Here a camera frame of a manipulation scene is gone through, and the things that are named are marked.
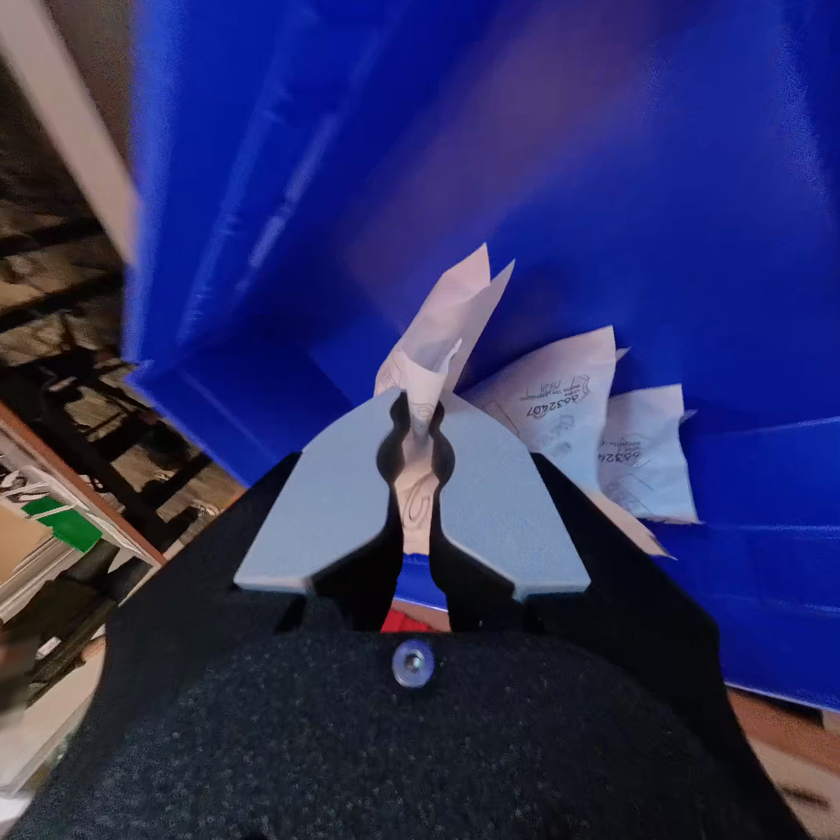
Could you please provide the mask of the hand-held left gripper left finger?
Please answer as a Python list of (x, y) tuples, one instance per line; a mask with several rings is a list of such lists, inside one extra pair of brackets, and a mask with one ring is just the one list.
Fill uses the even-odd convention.
[(381, 630), (403, 567), (395, 484), (406, 435), (406, 394), (392, 388), (316, 436), (235, 573), (237, 587), (330, 599), (352, 629)]

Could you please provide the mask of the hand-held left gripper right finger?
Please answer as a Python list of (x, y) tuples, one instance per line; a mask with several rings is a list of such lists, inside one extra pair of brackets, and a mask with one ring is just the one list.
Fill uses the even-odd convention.
[(450, 392), (429, 434), (429, 566), (451, 630), (531, 629), (536, 606), (583, 598), (591, 577), (527, 446)]

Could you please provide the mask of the blue plastic bin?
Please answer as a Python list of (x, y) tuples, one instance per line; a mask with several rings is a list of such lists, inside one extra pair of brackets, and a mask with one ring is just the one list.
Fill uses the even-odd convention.
[(515, 262), (460, 390), (613, 326), (727, 681), (838, 711), (838, 2), (138, 2), (131, 384), (248, 485)]

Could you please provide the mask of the white printed paper bag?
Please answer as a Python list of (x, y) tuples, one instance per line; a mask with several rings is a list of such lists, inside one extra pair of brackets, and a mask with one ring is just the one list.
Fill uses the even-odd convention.
[(667, 552), (599, 482), (599, 448), (616, 368), (613, 326), (552, 342), (461, 393), (543, 455), (642, 551)]
[(602, 491), (637, 519), (699, 524), (679, 430), (680, 384), (613, 395), (598, 451)]

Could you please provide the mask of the green card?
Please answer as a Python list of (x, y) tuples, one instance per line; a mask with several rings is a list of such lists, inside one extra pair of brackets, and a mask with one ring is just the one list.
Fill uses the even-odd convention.
[(45, 496), (23, 505), (22, 512), (47, 527), (55, 539), (82, 554), (102, 539), (99, 528), (62, 500)]

